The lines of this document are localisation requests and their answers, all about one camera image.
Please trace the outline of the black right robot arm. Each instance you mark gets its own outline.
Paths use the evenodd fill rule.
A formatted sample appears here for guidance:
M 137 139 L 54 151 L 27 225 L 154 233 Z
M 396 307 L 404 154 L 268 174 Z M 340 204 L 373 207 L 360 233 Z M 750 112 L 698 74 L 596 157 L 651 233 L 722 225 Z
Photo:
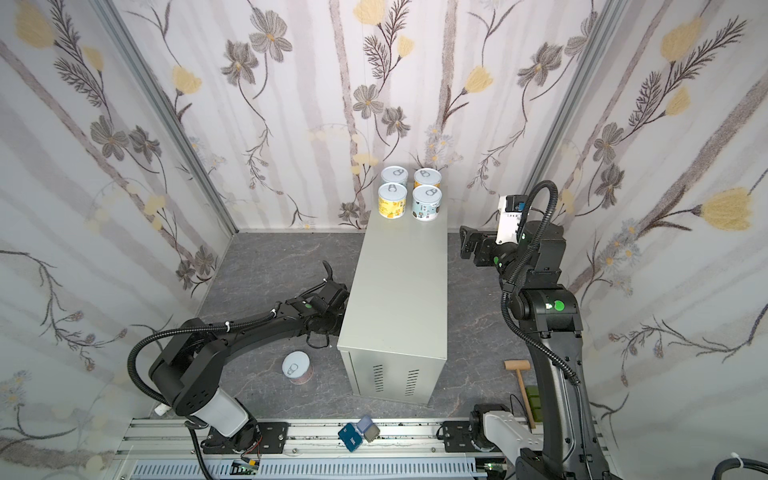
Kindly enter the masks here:
M 559 226 L 533 221 L 518 242 L 463 226 L 460 255 L 494 267 L 505 324 L 528 347 L 543 415 L 543 444 L 506 450 L 517 479 L 612 479 L 599 443 L 582 365 L 583 323 L 575 296 L 559 281 L 566 249 Z

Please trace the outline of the yellow can with silver lid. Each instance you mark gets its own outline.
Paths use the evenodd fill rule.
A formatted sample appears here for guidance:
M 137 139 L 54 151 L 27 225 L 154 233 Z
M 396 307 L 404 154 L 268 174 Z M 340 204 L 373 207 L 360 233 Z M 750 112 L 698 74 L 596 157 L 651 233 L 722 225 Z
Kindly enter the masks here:
M 382 184 L 378 189 L 378 212 L 386 219 L 397 219 L 405 212 L 408 190 L 396 182 Z

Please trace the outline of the light blue labelled can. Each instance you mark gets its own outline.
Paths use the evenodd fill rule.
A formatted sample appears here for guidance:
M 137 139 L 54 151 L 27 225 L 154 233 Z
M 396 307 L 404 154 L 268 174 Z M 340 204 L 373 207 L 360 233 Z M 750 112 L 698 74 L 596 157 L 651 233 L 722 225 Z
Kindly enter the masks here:
M 381 172 L 381 182 L 383 184 L 397 183 L 402 186 L 406 186 L 408 183 L 408 179 L 409 179 L 408 170 L 401 166 L 391 165 L 384 168 Z

